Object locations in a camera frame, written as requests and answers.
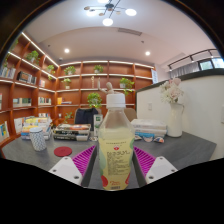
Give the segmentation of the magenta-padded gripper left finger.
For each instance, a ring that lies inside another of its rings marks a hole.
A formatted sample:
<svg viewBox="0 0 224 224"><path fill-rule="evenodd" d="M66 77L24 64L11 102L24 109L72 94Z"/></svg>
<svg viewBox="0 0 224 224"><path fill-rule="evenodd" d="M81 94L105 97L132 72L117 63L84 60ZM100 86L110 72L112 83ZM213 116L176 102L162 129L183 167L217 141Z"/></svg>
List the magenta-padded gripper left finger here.
<svg viewBox="0 0 224 224"><path fill-rule="evenodd" d="M49 172L76 185L87 187L91 179L96 155L97 147L93 145L74 157L63 157Z"/></svg>

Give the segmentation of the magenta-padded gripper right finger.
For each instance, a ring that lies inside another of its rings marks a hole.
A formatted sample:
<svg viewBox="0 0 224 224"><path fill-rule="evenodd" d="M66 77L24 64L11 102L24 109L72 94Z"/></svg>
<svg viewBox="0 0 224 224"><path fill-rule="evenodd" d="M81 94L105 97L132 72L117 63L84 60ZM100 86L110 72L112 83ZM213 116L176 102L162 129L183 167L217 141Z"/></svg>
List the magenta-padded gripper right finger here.
<svg viewBox="0 0 224 224"><path fill-rule="evenodd" d="M134 147L133 164L140 187L177 172L165 157L154 157L138 147Z"/></svg>

